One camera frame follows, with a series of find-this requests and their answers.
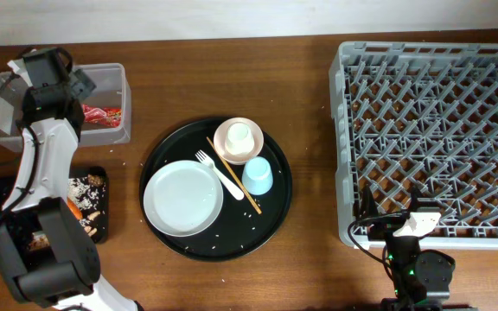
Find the light blue cup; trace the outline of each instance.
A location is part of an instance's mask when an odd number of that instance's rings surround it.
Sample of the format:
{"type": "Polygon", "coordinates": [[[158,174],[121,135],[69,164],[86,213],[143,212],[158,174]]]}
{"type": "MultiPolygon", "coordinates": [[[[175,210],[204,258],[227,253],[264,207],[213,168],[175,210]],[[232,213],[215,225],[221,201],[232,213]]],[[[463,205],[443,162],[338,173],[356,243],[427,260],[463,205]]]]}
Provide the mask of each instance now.
{"type": "Polygon", "coordinates": [[[243,168],[241,182],[249,194],[266,194],[273,183],[270,163],[261,156],[249,160],[243,168]]]}

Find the gray dish rack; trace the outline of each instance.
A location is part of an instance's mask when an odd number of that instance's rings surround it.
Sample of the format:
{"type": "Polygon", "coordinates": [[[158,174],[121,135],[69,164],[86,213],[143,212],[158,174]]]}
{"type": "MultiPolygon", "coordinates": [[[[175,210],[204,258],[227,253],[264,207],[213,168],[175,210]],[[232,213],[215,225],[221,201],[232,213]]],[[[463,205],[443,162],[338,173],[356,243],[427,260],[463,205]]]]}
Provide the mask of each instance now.
{"type": "Polygon", "coordinates": [[[344,42],[329,90],[343,243],[365,185],[379,213],[417,187],[442,207],[423,247],[498,250],[498,44],[344,42]]]}

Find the white bowl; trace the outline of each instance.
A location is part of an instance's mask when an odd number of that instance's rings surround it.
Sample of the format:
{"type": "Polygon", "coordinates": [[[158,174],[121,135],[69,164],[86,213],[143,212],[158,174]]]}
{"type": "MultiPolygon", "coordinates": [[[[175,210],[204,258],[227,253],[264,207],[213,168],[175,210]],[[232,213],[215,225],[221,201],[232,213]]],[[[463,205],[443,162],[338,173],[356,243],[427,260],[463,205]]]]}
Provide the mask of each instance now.
{"type": "Polygon", "coordinates": [[[218,217],[222,185],[207,166],[177,161],[159,169],[144,191],[144,211],[155,228],[170,236],[187,237],[207,229],[218,217]]]}

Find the white plate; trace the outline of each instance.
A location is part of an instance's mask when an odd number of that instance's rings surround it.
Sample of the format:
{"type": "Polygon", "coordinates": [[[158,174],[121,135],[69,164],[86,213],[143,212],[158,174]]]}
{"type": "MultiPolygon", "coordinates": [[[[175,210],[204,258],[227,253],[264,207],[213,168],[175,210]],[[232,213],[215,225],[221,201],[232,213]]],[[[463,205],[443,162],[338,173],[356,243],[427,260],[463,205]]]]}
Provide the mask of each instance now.
{"type": "Polygon", "coordinates": [[[230,164],[241,165],[259,155],[260,151],[263,149],[263,145],[265,144],[265,138],[263,136],[263,131],[252,120],[244,117],[233,117],[224,121],[224,123],[222,123],[218,127],[218,129],[216,129],[216,132],[214,133],[213,144],[216,148],[216,153],[219,154],[219,156],[221,156],[224,160],[226,160],[230,164]],[[231,155],[226,150],[226,135],[230,125],[238,122],[249,126],[249,130],[251,130],[252,133],[252,138],[255,141],[255,146],[250,152],[244,155],[231,155]]]}
{"type": "Polygon", "coordinates": [[[160,232],[187,237],[214,222],[223,199],[222,185],[210,168],[195,161],[177,161],[151,177],[144,192],[144,210],[160,232]]]}

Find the wooden table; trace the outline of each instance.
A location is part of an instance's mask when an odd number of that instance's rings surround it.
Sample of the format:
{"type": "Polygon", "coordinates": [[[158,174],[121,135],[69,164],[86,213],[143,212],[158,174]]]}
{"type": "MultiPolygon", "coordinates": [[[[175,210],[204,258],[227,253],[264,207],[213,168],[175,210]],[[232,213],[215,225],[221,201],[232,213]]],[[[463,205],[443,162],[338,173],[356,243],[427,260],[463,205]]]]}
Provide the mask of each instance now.
{"type": "MultiPolygon", "coordinates": [[[[78,63],[123,64],[131,86],[131,142],[79,149],[73,158],[74,166],[101,165],[109,174],[110,238],[98,250],[121,294],[146,310],[352,310],[393,297],[382,267],[337,233],[328,70],[339,44],[357,40],[498,42],[498,30],[66,45],[78,63]],[[287,219],[261,249],[200,263],[140,222],[138,181],[156,142],[178,124],[213,115],[249,117],[274,137],[290,162],[294,194],[287,219]]],[[[0,72],[20,50],[0,48],[0,72]]],[[[15,171],[0,168],[0,176],[15,171]]],[[[498,251],[447,253],[457,262],[450,303],[498,309],[498,251]]],[[[36,307],[14,302],[0,277],[3,309],[36,307]]]]}

